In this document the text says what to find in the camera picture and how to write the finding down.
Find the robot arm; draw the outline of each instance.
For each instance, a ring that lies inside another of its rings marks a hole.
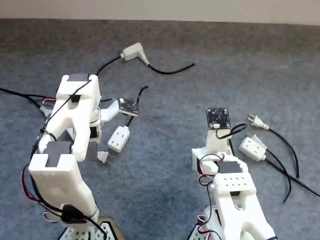
[[[74,95],[81,86],[84,87]],[[47,120],[43,136],[38,142],[38,153],[32,156],[28,167],[39,194],[48,204],[59,210],[73,206],[94,222],[98,220],[99,209],[91,190],[82,179],[78,162],[87,158],[97,159],[102,125],[120,111],[117,100],[107,109],[100,109],[100,99],[96,75],[64,75],[56,94],[52,117]],[[53,136],[58,138],[64,131],[68,131],[72,142],[55,141]],[[89,235],[92,239],[95,235],[89,221],[66,220],[63,211],[52,212],[54,214],[49,213],[50,219],[75,229],[72,231],[73,239],[80,232],[84,233],[81,236],[83,239],[89,239]]]
[[[217,132],[222,136],[230,130]],[[232,155],[227,139],[216,136],[216,131],[209,129],[206,146],[192,149],[192,169],[213,178],[208,190],[216,205],[204,210],[206,221],[202,227],[217,233],[211,234],[214,240],[278,239],[261,209],[247,164]],[[195,227],[189,239],[199,233]]]

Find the cable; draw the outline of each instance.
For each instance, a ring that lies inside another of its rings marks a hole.
[[[267,164],[269,164],[270,166],[272,166],[274,169],[276,169],[278,172],[286,175],[286,173],[280,168],[278,167],[276,164],[274,164],[272,161],[270,161],[269,159],[265,159],[265,162]],[[311,193],[313,193],[314,195],[320,197],[320,194],[315,192],[314,190],[312,190],[310,187],[308,187],[307,185],[305,185],[303,182],[301,182],[300,180],[296,179],[294,176],[287,174],[286,176],[288,176],[292,181],[296,182],[297,184],[299,184],[300,186],[302,186],[303,188],[307,189],[308,191],[310,191]]]
[[[272,132],[273,134],[277,135],[291,149],[291,152],[293,153],[293,156],[294,156],[295,166],[296,166],[295,175],[296,175],[297,178],[299,178],[300,177],[299,161],[298,161],[298,157],[297,157],[296,151],[294,150],[294,147],[282,135],[280,135],[280,133],[278,133],[277,131],[273,130],[272,128],[269,128],[269,131]]]
[[[140,89],[139,93],[138,93],[138,97],[136,98],[136,104],[137,106],[139,107],[139,101],[140,101],[140,97],[141,97],[141,94],[143,93],[143,91],[145,89],[149,88],[149,86],[144,86],[143,88]],[[135,116],[131,116],[129,121],[127,122],[126,126],[129,127],[131,122],[133,121]]]
[[[92,223],[99,231],[103,234],[103,240],[107,240],[107,233],[99,226],[98,223],[93,221],[90,217],[86,218],[90,223]]]
[[[233,155],[233,156],[236,156],[236,155],[235,155],[235,151],[234,151],[234,146],[232,145],[231,139],[228,139],[228,141],[229,141],[229,146],[230,146],[232,155]]]
[[[270,155],[272,155],[273,158],[280,164],[282,170],[283,170],[284,173],[285,173],[286,178],[288,179],[289,189],[288,189],[288,193],[286,194],[286,196],[285,196],[285,198],[284,198],[284,200],[283,200],[283,203],[286,203],[286,201],[288,200],[288,198],[289,198],[289,196],[290,196],[290,194],[291,194],[291,189],[292,189],[291,180],[290,180],[290,178],[288,177],[288,172],[287,172],[285,166],[282,164],[282,162],[279,160],[279,158],[277,158],[276,155],[274,155],[269,149],[266,149],[266,151],[267,151]]]
[[[11,91],[11,90],[4,89],[4,88],[1,88],[1,87],[0,87],[0,91],[3,91],[3,92],[8,93],[8,94],[13,94],[13,95],[25,98],[28,101],[30,101],[33,105],[35,105],[38,109],[41,107],[41,105],[39,103],[37,103],[34,99],[32,99],[30,96],[28,96],[26,94],[23,94],[23,93],[20,93],[20,92],[17,92],[17,91]]]
[[[217,139],[225,139],[227,137],[230,137],[234,134],[240,133],[241,131],[245,130],[247,128],[247,124],[246,123],[240,123],[236,126],[234,126],[233,128],[231,128],[230,132],[226,135],[223,136],[218,136],[218,128],[215,129],[215,136]]]
[[[300,171],[299,171],[299,161],[298,161],[298,157],[296,154],[296,151],[294,150],[294,147],[277,131],[271,129],[269,127],[269,125],[265,124],[257,115],[252,115],[249,114],[248,120],[251,121],[251,125],[258,127],[258,128],[262,128],[265,130],[269,130],[270,132],[272,132],[273,134],[277,135],[282,141],[284,141],[284,143],[291,149],[293,156],[294,156],[294,160],[295,160],[295,175],[297,178],[300,177]]]
[[[52,224],[58,223],[57,221],[53,221],[53,220],[51,220],[50,218],[48,218],[47,213],[48,213],[47,211],[45,211],[45,212],[43,213],[43,217],[44,217],[45,220],[47,220],[49,223],[52,223]]]
[[[178,70],[175,70],[175,71],[161,71],[161,70],[158,70],[158,69],[154,68],[150,64],[148,64],[148,67],[151,68],[153,71],[157,72],[158,74],[171,75],[171,74],[177,74],[177,73],[183,72],[183,71],[193,67],[194,65],[196,65],[196,64],[192,63],[192,64],[190,64],[188,66],[185,66],[185,67],[183,67],[181,69],[178,69]]]
[[[107,63],[105,63],[104,65],[102,65],[102,66],[98,69],[98,71],[96,72],[95,75],[99,76],[99,74],[102,72],[103,69],[105,69],[105,67],[109,66],[110,64],[112,64],[113,62],[117,61],[117,60],[120,59],[120,58],[121,58],[121,56],[117,56],[117,57],[115,57],[114,59],[112,59],[112,60],[108,61]]]
[[[39,94],[24,94],[28,97],[34,97],[34,98],[42,98],[42,99],[56,99],[55,97],[49,97],[49,96],[44,96],[44,95],[39,95]]]
[[[207,186],[206,186],[206,191],[207,191],[207,193],[208,193],[209,206],[210,206],[209,218],[208,218],[205,222],[201,223],[201,224],[198,226],[198,233],[200,233],[200,234],[214,233],[214,234],[216,234],[216,235],[219,237],[220,240],[222,240],[221,237],[220,237],[220,235],[219,235],[216,231],[214,231],[214,230],[200,231],[200,228],[203,227],[204,225],[206,225],[206,224],[210,221],[211,216],[212,216],[212,206],[211,206],[212,203],[211,203],[211,197],[210,197],[210,192],[209,192],[209,186],[210,186],[212,183],[213,183],[213,181],[210,181],[210,182],[207,184]]]

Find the white power strip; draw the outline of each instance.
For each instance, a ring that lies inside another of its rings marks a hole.
[[[118,126],[108,141],[108,147],[120,153],[130,137],[129,127]]]

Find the circuit board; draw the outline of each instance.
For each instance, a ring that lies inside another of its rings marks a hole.
[[[131,116],[138,116],[139,108],[136,101],[131,101],[128,99],[119,99],[119,112]]]
[[[206,110],[208,129],[230,129],[228,108],[208,108]]]

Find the white power plug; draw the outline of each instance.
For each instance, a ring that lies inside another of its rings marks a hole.
[[[264,148],[248,136],[245,139],[243,139],[238,149],[240,152],[244,153],[249,158],[255,161],[266,159],[265,153],[267,147]]]
[[[147,59],[147,56],[145,55],[144,49],[140,42],[137,42],[125,48],[120,54],[120,56],[126,61],[138,57],[142,60],[142,62],[145,63],[145,65],[147,66],[149,65],[149,61]]]
[[[108,147],[120,153],[130,137],[129,127],[118,126],[108,141]]]

